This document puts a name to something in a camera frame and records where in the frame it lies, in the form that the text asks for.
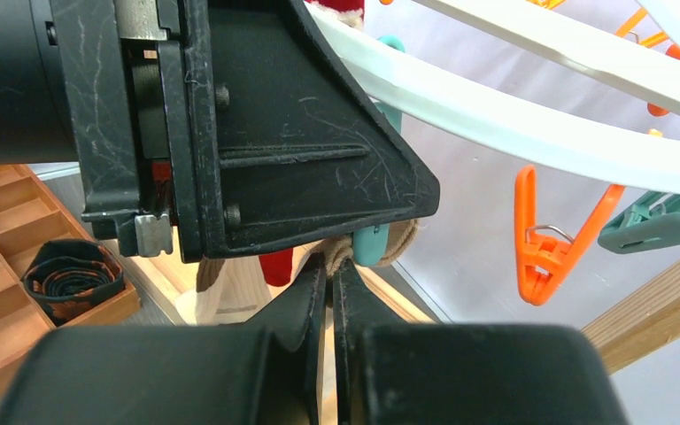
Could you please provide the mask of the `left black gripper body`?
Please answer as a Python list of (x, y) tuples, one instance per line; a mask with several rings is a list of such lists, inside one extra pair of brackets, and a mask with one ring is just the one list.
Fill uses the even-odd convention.
[[(223, 200), (208, 4), (205, 1), (53, 1), (85, 207), (97, 239), (121, 254), (182, 258), (223, 253)], [(150, 47), (162, 99), (170, 177), (156, 182), (143, 152), (132, 53)]]

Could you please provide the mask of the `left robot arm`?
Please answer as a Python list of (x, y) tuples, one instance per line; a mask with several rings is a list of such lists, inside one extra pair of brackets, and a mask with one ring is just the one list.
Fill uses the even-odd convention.
[(0, 164), (62, 161), (97, 238), (187, 262), (440, 198), (302, 1), (0, 1)]

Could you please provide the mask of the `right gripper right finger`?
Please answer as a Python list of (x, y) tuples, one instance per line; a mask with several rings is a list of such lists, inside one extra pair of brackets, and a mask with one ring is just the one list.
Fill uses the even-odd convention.
[(364, 283), (355, 264), (347, 259), (330, 278), (336, 360), (336, 401), (338, 422), (349, 424), (353, 373), (360, 359), (359, 338), (363, 330), (402, 323), (404, 320)]

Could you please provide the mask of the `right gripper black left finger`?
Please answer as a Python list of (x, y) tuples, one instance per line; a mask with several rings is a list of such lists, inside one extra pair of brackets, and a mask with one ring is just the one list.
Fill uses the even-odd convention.
[(310, 255), (296, 280), (250, 320), (267, 341), (260, 355), (258, 424), (318, 424), (328, 278), (324, 257)]

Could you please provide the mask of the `beige brown striped sock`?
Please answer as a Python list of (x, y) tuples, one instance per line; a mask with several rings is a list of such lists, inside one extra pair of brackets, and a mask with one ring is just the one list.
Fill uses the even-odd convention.
[(175, 301), (189, 325), (220, 325), (249, 320), (271, 302), (259, 258), (206, 259), (199, 264), (196, 285)]

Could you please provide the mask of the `red sock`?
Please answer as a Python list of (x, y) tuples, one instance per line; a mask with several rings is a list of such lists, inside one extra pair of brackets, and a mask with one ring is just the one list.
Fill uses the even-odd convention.
[(363, 30), (365, 0), (310, 0), (308, 3), (330, 13), (349, 27)]
[(293, 249), (259, 255), (259, 265), (267, 285), (276, 288), (289, 285), (293, 280)]

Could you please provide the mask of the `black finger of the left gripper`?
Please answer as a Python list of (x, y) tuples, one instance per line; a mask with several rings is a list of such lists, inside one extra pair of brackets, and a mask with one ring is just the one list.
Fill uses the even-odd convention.
[(302, 1), (205, 1), (223, 253), (280, 251), (433, 214), (436, 176), (388, 122)]

